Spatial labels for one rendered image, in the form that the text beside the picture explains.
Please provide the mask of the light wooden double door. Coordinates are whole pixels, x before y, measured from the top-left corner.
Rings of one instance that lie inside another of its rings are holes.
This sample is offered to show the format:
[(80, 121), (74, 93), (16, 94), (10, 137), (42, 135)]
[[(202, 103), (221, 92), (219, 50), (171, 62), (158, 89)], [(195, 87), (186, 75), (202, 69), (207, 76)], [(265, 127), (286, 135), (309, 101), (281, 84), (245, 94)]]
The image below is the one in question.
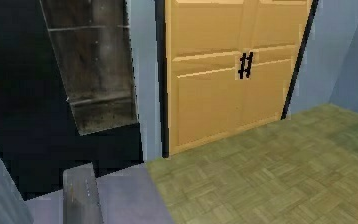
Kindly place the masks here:
[[(165, 0), (169, 150), (280, 119), (313, 0)], [(253, 52), (251, 75), (240, 58)]]

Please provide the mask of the dark brown wooden shelf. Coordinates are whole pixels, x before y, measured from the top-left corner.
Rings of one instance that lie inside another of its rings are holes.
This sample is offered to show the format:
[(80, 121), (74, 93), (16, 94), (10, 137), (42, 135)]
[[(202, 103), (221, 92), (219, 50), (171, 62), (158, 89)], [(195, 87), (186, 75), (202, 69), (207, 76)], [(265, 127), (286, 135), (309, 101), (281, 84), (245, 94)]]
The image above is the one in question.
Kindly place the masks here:
[(40, 0), (78, 133), (135, 124), (126, 0)]

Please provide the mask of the grey ribbed panel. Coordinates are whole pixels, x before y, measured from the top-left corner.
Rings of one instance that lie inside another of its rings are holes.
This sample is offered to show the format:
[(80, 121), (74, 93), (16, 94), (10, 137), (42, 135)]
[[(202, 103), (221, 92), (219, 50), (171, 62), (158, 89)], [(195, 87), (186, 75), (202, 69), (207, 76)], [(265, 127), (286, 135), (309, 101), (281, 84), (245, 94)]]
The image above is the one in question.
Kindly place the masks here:
[(34, 220), (0, 157), (0, 224), (33, 224)]

